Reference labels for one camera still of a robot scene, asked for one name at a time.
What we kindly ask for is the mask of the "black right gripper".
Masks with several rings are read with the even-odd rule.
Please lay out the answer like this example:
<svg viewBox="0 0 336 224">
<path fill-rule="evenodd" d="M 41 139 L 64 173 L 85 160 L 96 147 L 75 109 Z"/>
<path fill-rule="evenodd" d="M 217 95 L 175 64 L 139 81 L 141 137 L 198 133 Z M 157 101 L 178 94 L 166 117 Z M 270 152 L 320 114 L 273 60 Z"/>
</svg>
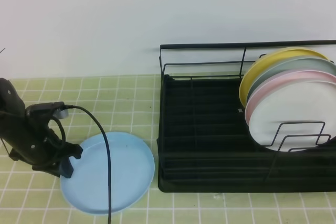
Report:
<svg viewBox="0 0 336 224">
<path fill-rule="evenodd" d="M 79 144 L 66 142 L 65 130 L 54 116 L 8 115 L 7 143 L 12 147 L 12 159 L 65 178 L 71 178 L 74 171 L 68 157 L 81 159 L 83 152 Z"/>
</svg>

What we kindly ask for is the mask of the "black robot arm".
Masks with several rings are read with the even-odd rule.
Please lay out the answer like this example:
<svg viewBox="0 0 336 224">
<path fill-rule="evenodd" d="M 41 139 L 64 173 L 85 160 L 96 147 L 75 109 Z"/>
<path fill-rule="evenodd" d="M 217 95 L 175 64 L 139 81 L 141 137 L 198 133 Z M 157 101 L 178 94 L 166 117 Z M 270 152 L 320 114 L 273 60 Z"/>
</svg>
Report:
<svg viewBox="0 0 336 224">
<path fill-rule="evenodd" d="M 70 157 L 81 158 L 82 148 L 66 141 L 61 120 L 68 116 L 63 102 L 26 106 L 10 81 L 1 79 L 1 140 L 11 146 L 9 157 L 35 171 L 70 178 Z"/>
</svg>

